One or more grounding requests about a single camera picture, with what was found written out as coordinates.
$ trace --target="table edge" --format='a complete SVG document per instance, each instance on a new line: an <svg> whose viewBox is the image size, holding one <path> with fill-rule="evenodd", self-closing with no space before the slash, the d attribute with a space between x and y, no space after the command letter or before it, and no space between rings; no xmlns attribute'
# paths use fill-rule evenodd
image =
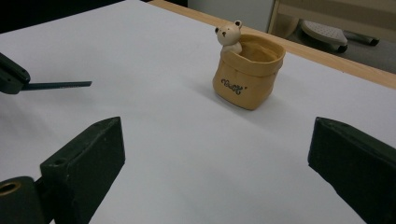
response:
<svg viewBox="0 0 396 224"><path fill-rule="evenodd" d="M181 7L163 0L153 0L148 3L155 7L160 7L175 12L176 14L186 16L188 18L201 21L213 26L221 26L222 24L228 22L226 20L205 14L203 12L199 12L187 7ZM307 60L316 63L323 64L341 72L350 74L354 77L360 77L365 80L382 85L384 87L396 90L396 74L373 68L362 63L356 63L348 59L340 58L338 56L317 49L311 49L307 46L291 42L287 39L283 39L274 35L268 35L267 33L257 31L248 27L243 27L242 33L262 35L263 37L268 38L283 46L289 53L301 56L303 58L306 58Z"/></svg>

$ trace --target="ceramic pot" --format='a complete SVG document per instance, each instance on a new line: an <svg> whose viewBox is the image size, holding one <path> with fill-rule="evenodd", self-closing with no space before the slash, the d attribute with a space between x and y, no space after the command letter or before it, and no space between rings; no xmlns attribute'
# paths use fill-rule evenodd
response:
<svg viewBox="0 0 396 224"><path fill-rule="evenodd" d="M241 35L240 43L240 54L220 54L213 88L232 104L254 110L271 94L286 51L259 35Z"/></svg>

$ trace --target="white surface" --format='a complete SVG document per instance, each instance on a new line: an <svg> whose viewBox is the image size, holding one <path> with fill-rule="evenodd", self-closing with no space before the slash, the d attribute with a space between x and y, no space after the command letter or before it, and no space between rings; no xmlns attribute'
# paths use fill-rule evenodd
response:
<svg viewBox="0 0 396 224"><path fill-rule="evenodd" d="M32 82L89 88L0 94L0 179L121 116L126 164L92 223L363 223L307 165L315 117L396 147L396 91L287 54L255 111L212 89L214 27L139 1L0 35Z"/></svg>
<svg viewBox="0 0 396 224"><path fill-rule="evenodd" d="M189 8L244 26L268 31L274 0L189 0Z"/></svg>

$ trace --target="wall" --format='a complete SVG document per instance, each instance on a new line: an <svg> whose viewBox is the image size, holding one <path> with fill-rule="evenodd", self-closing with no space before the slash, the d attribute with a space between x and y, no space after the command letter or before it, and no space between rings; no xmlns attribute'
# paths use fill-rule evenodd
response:
<svg viewBox="0 0 396 224"><path fill-rule="evenodd" d="M268 31L273 0L189 0L189 8L245 26Z"/></svg>

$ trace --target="bear head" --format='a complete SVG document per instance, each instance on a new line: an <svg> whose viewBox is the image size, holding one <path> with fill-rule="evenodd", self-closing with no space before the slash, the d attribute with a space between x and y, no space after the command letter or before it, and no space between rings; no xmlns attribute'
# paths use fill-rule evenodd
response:
<svg viewBox="0 0 396 224"><path fill-rule="evenodd" d="M241 37L241 21L235 21L232 24L227 24L224 26L216 27L216 34L218 36L218 41L222 46L234 45L238 43Z"/></svg>

